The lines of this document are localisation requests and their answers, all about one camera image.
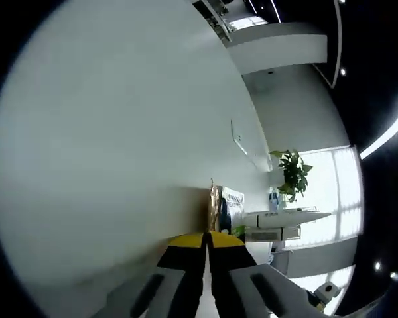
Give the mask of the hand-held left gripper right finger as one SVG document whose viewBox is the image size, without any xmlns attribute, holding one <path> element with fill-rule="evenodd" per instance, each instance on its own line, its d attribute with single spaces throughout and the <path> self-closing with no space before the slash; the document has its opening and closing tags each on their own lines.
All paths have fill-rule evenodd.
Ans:
<svg viewBox="0 0 398 318">
<path fill-rule="evenodd" d="M 238 238 L 210 231 L 212 295 L 221 317 L 318 317 L 309 293 L 268 264 L 257 264 Z"/>
</svg>

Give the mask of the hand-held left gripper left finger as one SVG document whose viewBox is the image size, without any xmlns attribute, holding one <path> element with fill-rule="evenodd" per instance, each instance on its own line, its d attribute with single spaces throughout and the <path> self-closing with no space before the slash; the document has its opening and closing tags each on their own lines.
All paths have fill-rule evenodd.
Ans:
<svg viewBox="0 0 398 318">
<path fill-rule="evenodd" d="M 194 317 L 205 259 L 204 233 L 170 239 L 157 265 L 112 290 L 96 317 Z"/>
</svg>

